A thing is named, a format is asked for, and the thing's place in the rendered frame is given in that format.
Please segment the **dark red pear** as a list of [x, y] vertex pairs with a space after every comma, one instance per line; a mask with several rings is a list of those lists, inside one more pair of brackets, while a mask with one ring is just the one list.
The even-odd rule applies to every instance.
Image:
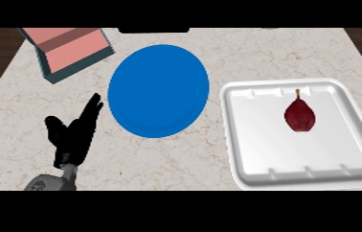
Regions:
[[314, 125], [314, 113], [301, 99], [300, 89], [295, 89], [295, 100], [283, 111], [283, 120], [295, 132], [307, 132]]

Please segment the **blue plate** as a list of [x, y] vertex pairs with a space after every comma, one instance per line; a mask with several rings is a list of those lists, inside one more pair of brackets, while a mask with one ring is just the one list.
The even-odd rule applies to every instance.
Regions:
[[201, 60], [182, 47], [156, 44], [137, 50], [115, 69], [109, 109], [128, 132], [162, 138], [195, 122], [208, 95], [210, 79]]

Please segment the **pink and teal box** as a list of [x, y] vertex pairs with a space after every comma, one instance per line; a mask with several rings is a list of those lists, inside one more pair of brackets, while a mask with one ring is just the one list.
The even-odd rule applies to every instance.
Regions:
[[57, 83], [115, 51], [100, 28], [19, 28], [32, 44], [44, 79]]

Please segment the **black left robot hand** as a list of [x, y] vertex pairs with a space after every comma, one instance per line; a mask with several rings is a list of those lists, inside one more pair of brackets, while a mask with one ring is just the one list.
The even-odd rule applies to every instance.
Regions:
[[94, 93], [84, 106], [81, 116], [71, 122], [69, 126], [63, 125], [56, 116], [46, 118], [49, 141], [54, 145], [53, 167], [56, 169], [62, 169], [66, 164], [80, 166], [83, 163], [102, 107], [100, 95]]

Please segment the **white tray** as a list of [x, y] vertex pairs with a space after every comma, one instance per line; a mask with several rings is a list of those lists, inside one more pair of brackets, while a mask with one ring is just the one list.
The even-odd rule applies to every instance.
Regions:
[[[362, 110], [340, 81], [235, 81], [218, 98], [230, 170], [244, 190], [362, 188]], [[295, 99], [316, 117], [307, 132], [283, 120]]]

